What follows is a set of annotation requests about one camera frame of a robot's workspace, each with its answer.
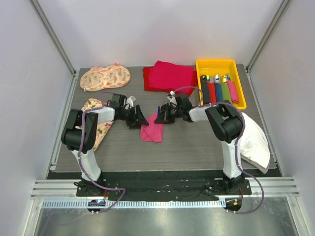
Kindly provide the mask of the pink paper napkin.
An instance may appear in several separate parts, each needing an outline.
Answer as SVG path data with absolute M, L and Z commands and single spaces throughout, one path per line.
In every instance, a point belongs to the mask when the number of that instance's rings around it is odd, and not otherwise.
M 158 117 L 157 113 L 154 113 L 147 118 L 149 125 L 142 125 L 140 128 L 140 138 L 145 142 L 162 142 L 163 138 L 163 124 L 155 124 L 155 120 Z

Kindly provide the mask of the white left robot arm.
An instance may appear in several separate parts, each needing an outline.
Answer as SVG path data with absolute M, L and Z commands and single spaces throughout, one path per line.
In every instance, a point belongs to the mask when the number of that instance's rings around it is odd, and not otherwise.
M 102 171 L 95 158 L 93 146 L 96 141 L 97 126 L 104 122 L 122 120 L 128 128 L 140 128 L 149 123 L 143 116 L 139 105 L 134 104 L 135 97 L 122 94 L 112 94 L 112 98 L 100 107 L 71 109 L 69 111 L 61 142 L 75 156 L 81 178 L 90 181 L 88 191 L 94 196 L 100 196 L 105 184 L 100 181 Z

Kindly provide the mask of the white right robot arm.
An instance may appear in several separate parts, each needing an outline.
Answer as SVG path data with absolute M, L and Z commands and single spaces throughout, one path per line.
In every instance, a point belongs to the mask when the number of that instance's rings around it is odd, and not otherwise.
M 229 101 L 193 106 L 184 93 L 169 95 L 169 102 L 158 108 L 155 124 L 208 121 L 223 153 L 222 188 L 234 194 L 245 181 L 241 170 L 240 139 L 245 129 L 242 113 Z

